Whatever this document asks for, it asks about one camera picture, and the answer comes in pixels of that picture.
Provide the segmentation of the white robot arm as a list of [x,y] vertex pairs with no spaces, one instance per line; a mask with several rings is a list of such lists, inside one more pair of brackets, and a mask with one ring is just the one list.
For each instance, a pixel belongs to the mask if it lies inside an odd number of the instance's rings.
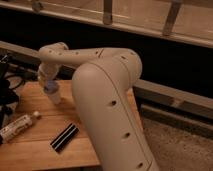
[[142,73],[128,48],[71,50],[58,42],[38,51],[38,80],[47,87],[62,65],[75,70],[72,97],[103,171],[160,171],[127,98]]

